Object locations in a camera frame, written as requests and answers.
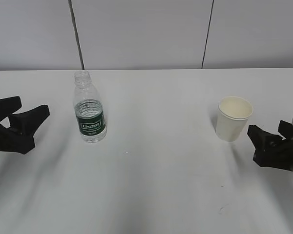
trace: cup rim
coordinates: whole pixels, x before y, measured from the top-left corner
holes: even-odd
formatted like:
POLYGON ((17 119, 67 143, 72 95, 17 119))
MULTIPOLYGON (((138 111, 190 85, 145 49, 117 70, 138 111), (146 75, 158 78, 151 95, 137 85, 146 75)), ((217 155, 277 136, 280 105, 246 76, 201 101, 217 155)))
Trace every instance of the cup rim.
POLYGON ((226 96, 226 97, 222 98, 222 99, 220 100, 220 102, 218 103, 218 110, 220 111, 221 114, 223 114, 224 116, 226 116, 227 118, 230 118, 230 119, 232 119, 232 120, 246 120, 246 119, 250 118, 250 116, 253 114, 254 108, 253 108, 252 104, 251 104, 249 101, 247 101, 246 99, 244 99, 244 98, 242 98, 242 97, 239 97, 239 96, 226 96), (224 99, 226 99, 226 98, 238 98, 238 99, 241 99, 241 100, 245 101, 248 105, 250 105, 250 107, 251 107, 251 113, 250 113, 248 116, 246 116, 246 117, 242 117, 242 118, 231 117, 231 116, 229 116, 229 115, 226 115, 226 114, 220 109, 220 104, 221 104, 221 102, 222 102, 224 99))

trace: white paper cup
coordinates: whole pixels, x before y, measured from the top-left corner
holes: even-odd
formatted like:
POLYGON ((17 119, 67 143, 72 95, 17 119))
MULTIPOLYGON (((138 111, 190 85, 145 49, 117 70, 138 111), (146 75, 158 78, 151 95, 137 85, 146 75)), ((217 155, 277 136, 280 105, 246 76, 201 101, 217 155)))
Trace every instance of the white paper cup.
POLYGON ((217 136, 229 142, 237 140, 252 113, 253 107, 247 100, 225 97, 218 104, 217 136))

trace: water bottle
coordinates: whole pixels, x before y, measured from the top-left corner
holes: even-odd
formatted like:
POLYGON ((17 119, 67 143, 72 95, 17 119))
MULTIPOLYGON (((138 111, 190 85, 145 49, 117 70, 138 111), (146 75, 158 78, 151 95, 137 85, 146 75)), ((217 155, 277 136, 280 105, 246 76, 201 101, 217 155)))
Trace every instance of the water bottle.
POLYGON ((75 73, 74 109, 82 139, 93 143, 106 135, 103 106, 98 90, 91 82, 88 71, 75 73))

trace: green bottle label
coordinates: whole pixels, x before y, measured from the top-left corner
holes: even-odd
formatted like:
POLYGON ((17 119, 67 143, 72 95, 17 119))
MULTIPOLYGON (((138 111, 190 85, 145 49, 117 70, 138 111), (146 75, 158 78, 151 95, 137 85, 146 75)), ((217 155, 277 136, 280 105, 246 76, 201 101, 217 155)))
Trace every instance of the green bottle label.
POLYGON ((80 118, 76 116, 79 130, 86 136, 94 136, 101 133, 105 128, 103 112, 93 118, 80 118))

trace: robotic arm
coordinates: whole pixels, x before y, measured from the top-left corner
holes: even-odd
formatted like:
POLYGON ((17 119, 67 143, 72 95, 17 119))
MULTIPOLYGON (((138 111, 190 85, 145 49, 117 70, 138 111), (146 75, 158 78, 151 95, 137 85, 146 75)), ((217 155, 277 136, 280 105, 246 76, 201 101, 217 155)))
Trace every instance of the robotic arm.
POLYGON ((274 167, 293 171, 293 124, 280 121, 278 132, 274 135, 250 125, 248 136, 255 146, 253 160, 260 167, 274 167))
POLYGON ((0 99, 0 122, 6 117, 10 122, 9 128, 0 124, 0 151, 28 153, 35 147, 34 133, 50 115, 47 105, 13 114, 20 108, 20 97, 0 99))

